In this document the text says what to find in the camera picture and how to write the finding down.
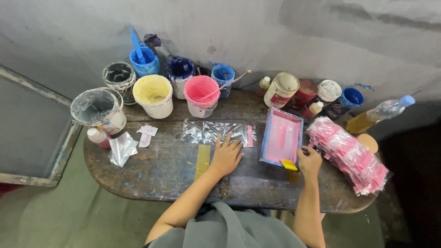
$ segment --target gray wall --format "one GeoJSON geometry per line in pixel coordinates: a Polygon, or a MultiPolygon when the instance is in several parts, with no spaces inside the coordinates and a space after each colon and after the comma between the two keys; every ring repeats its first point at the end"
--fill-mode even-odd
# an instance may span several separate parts
{"type": "MultiPolygon", "coordinates": [[[[131,25],[141,37],[158,34],[164,56],[256,71],[235,87],[252,89],[263,75],[286,70],[372,86],[375,91],[361,89],[366,103],[357,113],[405,94],[440,106],[437,0],[3,1],[0,64],[73,99],[103,86],[105,65],[127,61],[131,25]]],[[[425,118],[409,125],[390,120],[387,133],[374,135],[441,116],[428,109],[413,106],[407,118],[425,118]]]]}

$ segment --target white jar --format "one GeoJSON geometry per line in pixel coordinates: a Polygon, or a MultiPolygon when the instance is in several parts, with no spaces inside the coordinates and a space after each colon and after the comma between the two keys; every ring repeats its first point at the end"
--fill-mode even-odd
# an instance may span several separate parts
{"type": "Polygon", "coordinates": [[[291,73],[282,71],[274,77],[263,101],[268,107],[281,109],[300,87],[300,81],[291,73]]]}

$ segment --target white bottle cap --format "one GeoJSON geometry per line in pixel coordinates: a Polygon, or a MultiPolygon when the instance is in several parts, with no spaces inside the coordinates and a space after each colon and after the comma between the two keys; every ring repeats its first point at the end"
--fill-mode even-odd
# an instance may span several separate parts
{"type": "Polygon", "coordinates": [[[311,105],[311,112],[319,113],[323,109],[323,102],[315,102],[311,105]]]}
{"type": "Polygon", "coordinates": [[[264,77],[263,78],[263,84],[269,84],[269,81],[270,81],[271,79],[269,78],[269,77],[264,77]]]}
{"type": "Polygon", "coordinates": [[[87,130],[87,135],[92,138],[98,138],[100,136],[100,131],[96,128],[90,128],[87,130]]]}

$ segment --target plastic bag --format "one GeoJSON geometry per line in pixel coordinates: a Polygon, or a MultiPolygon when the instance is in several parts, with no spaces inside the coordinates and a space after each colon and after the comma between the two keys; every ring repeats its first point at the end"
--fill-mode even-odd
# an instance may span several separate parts
{"type": "Polygon", "coordinates": [[[377,194],[392,173],[356,138],[327,117],[317,118],[306,130],[310,145],[343,171],[357,195],[377,194]]]}
{"type": "Polygon", "coordinates": [[[244,147],[253,147],[256,141],[256,127],[240,123],[224,123],[212,121],[188,121],[185,119],[181,141],[195,144],[215,145],[220,134],[220,143],[224,143],[231,132],[231,142],[240,140],[244,147]]]}
{"type": "Polygon", "coordinates": [[[139,142],[134,140],[129,132],[123,133],[116,139],[109,140],[109,143],[112,150],[110,151],[108,158],[110,159],[110,162],[119,167],[124,166],[130,155],[138,154],[136,145],[138,145],[139,142]]]}

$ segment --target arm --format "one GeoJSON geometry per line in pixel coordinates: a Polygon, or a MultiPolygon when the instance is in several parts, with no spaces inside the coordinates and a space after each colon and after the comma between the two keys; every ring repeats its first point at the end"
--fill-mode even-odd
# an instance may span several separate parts
{"type": "Polygon", "coordinates": [[[314,149],[306,146],[297,150],[297,156],[305,185],[300,193],[295,211],[293,230],[305,245],[313,248],[325,248],[318,193],[318,171],[322,159],[314,149]]]}
{"type": "Polygon", "coordinates": [[[146,244],[159,238],[172,228],[185,228],[193,219],[216,183],[230,174],[239,164],[243,153],[240,140],[230,143],[231,133],[221,147],[221,136],[217,137],[216,150],[208,170],[194,182],[156,221],[147,236],[146,244]]]}

